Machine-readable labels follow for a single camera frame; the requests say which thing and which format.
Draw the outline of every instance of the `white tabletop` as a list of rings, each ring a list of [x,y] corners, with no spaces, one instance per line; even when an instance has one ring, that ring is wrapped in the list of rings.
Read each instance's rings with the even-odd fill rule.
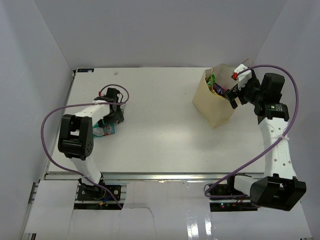
[[[260,154],[263,140],[252,105],[239,106],[230,120],[216,129],[193,105],[205,69],[95,68],[94,72],[78,72],[68,105],[92,103],[107,84],[120,84],[130,93],[124,122],[115,126],[116,133],[94,139],[92,154],[99,171],[228,173]],[[69,108],[65,113],[81,109]],[[53,159],[75,169],[57,146]],[[262,158],[244,172],[262,173],[264,166]],[[53,164],[48,171],[64,172]]]

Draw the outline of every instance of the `small object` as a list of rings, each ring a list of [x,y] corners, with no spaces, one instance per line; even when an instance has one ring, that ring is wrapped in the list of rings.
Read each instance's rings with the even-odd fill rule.
[[[95,71],[94,68],[78,68],[77,73],[93,73]]]
[[[206,78],[206,83],[208,84],[208,87],[209,87],[209,89],[210,89],[210,91],[212,92],[213,91],[213,85],[215,84],[215,82],[216,82],[216,77],[215,77],[215,75],[214,74],[211,74],[210,76],[208,76],[207,78]]]
[[[93,137],[94,138],[101,138],[103,136],[115,134],[115,125],[113,123],[109,124],[103,124],[103,126],[99,126],[98,124],[95,124],[93,126]]]
[[[242,72],[242,71],[244,71],[244,70],[246,70],[247,69],[247,67],[245,66],[245,65],[243,65],[243,64],[240,64],[235,70],[234,70],[234,74],[232,75],[232,76],[237,76],[237,80],[238,80],[238,84],[237,84],[237,86],[238,86],[238,89],[240,90],[241,88],[243,88],[246,84],[247,84],[247,82],[248,82],[248,80],[249,79],[251,79],[252,78],[252,71],[251,70],[247,70],[247,71],[245,71],[245,72],[243,72],[243,73],[241,73],[240,75],[239,75],[239,73],[240,72]]]
[[[103,204],[105,204],[106,203],[106,201],[108,201],[109,199],[111,198],[111,195],[110,196],[108,196],[105,200],[103,200],[102,202],[100,202],[99,204],[100,204],[100,206],[102,206]]]
[[[234,73],[232,74],[231,78],[236,81],[236,80],[238,79],[238,73],[237,73],[237,72],[234,72]]]
[[[213,85],[213,90],[218,94],[218,95],[220,95],[220,96],[223,96],[224,95],[224,92],[227,90],[227,89],[225,89],[224,87],[222,87],[222,86],[220,86],[220,85],[218,85],[218,84],[214,84]]]

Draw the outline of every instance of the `colorful items in bag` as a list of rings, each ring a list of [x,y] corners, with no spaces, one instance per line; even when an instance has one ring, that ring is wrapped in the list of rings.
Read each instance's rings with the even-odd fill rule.
[[[214,94],[217,94],[219,96],[222,96],[224,95],[224,92],[227,90],[225,89],[224,87],[218,85],[216,83],[216,77],[214,74],[211,74],[210,76],[208,76],[206,79],[205,79],[210,91]]]

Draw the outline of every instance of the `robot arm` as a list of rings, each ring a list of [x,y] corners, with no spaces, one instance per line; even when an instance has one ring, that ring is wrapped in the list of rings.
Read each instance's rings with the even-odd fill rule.
[[[91,155],[94,148],[93,126],[109,123],[121,123],[124,116],[119,105],[99,103],[118,103],[120,92],[108,88],[105,96],[95,98],[96,105],[89,106],[76,114],[65,114],[61,119],[58,138],[58,150],[69,158],[85,177],[94,183],[103,181]],[[91,185],[84,177],[81,183]]]
[[[235,73],[246,68],[240,65]],[[305,182],[298,181],[290,159],[288,138],[282,137],[289,120],[287,106],[280,103],[285,78],[279,74],[266,73],[260,85],[253,70],[240,76],[238,84],[224,93],[225,98],[234,109],[237,107],[236,98],[239,98],[241,104],[249,102],[254,105],[265,149],[278,138],[282,138],[282,141],[265,155],[263,179],[236,174],[231,182],[234,189],[248,195],[255,206],[290,211],[305,194],[307,187]]]

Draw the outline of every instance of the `cable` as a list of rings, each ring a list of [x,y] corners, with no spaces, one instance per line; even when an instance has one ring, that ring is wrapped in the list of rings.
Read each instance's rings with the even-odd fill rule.
[[[105,87],[102,88],[105,89],[109,86],[116,86],[116,87],[119,87],[119,88],[122,88],[126,94],[127,94],[127,98],[124,102],[121,102],[121,103],[115,103],[115,102],[99,102],[99,105],[122,105],[122,104],[125,104],[128,100],[129,100],[129,92],[127,89],[125,89],[123,86],[120,86],[118,84],[108,84],[106,85]],[[54,165],[56,165],[58,168],[61,168],[65,171],[68,171],[68,172],[71,172],[71,173],[74,173],[74,174],[79,174],[81,177],[84,177],[84,174],[82,174],[81,172],[77,171],[77,170],[73,170],[73,169],[70,169],[70,168],[66,168],[62,165],[60,165],[59,163],[57,163],[51,156],[50,156],[50,153],[48,151],[48,148],[47,148],[47,145],[46,145],[46,142],[45,142],[45,133],[44,133],[44,129],[45,129],[45,124],[46,124],[46,121],[48,120],[48,118],[54,114],[55,112],[59,111],[59,110],[62,110],[62,109],[68,109],[68,108],[74,108],[74,107],[85,107],[85,106],[94,106],[96,105],[95,103],[81,103],[81,104],[73,104],[73,105],[66,105],[66,106],[61,106],[61,107],[58,107],[54,110],[52,110],[51,112],[49,112],[43,119],[42,121],[42,124],[41,124],[41,130],[40,130],[40,134],[41,134],[41,144],[42,144],[42,147],[43,147],[43,150],[44,150],[44,153],[45,155],[48,157],[48,159],[50,160],[51,163],[53,163]],[[96,187],[99,187],[99,188],[102,188],[104,190],[106,190],[110,196],[113,198],[113,200],[116,202],[116,204],[119,206],[120,209],[122,209],[122,206],[120,205],[120,203],[118,202],[118,200],[116,199],[116,197],[112,194],[112,192],[107,189],[105,186],[102,186],[100,184],[97,184],[95,182],[93,182],[91,179],[89,179],[88,177],[84,177],[89,183],[91,183],[92,185],[96,186]]]
[[[120,100],[120,103],[122,103],[122,99],[124,99],[124,95],[120,92],[121,94],[121,100]]]
[[[111,196],[108,196],[105,200],[103,200],[102,202],[105,203],[106,201],[108,201],[111,198]]]
[[[274,69],[278,69],[281,70],[282,72],[284,72],[285,74],[287,74],[287,76],[290,78],[292,84],[293,84],[293,88],[294,88],[294,93],[295,93],[295,108],[294,108],[294,113],[291,119],[291,122],[288,124],[288,127],[284,130],[282,136],[285,137],[287,135],[287,133],[290,131],[291,127],[293,126],[296,117],[297,117],[297,113],[298,113],[298,108],[299,108],[299,94],[298,94],[298,87],[296,84],[296,81],[294,80],[294,77],[284,68],[280,67],[280,66],[276,66],[276,65],[269,65],[269,64],[262,64],[262,65],[255,65],[255,66],[250,66],[248,68],[246,68],[245,70],[241,71],[238,73],[238,75],[243,74],[246,71],[252,70],[252,69],[256,69],[256,68],[274,68]],[[243,195],[221,195],[221,196],[214,196],[214,195],[209,195],[210,191],[215,188],[219,183],[221,183],[222,181],[230,178],[231,176],[233,176],[234,174],[238,173],[239,171],[241,171],[242,169],[246,168],[247,166],[249,166],[250,164],[254,163],[255,161],[257,161],[259,158],[261,158],[262,156],[264,156],[266,153],[268,153],[271,149],[273,149],[278,143],[280,143],[282,140],[282,137],[279,137],[273,144],[271,144],[266,150],[264,150],[262,153],[260,153],[258,156],[256,156],[255,158],[253,158],[252,160],[248,161],[247,163],[245,163],[244,165],[238,167],[236,170],[230,172],[228,175],[224,176],[223,178],[219,179],[218,181],[216,181],[214,184],[212,184],[205,192],[204,195],[208,198],[214,198],[214,199],[229,199],[229,198],[242,198],[244,196],[246,196],[245,194]]]
[[[101,200],[101,199],[103,199],[104,197],[105,197],[105,195],[106,195],[106,190],[104,189],[104,193],[103,193],[103,195],[102,195],[102,197],[100,197],[100,198],[93,198],[94,200]]]
[[[243,196],[242,199],[241,199],[241,201],[240,201],[238,204],[239,204],[239,205],[242,204],[242,203],[244,202],[244,200],[245,200],[245,197]]]
[[[204,185],[203,191],[206,191],[206,186],[210,185],[212,183],[207,183],[206,185]]]

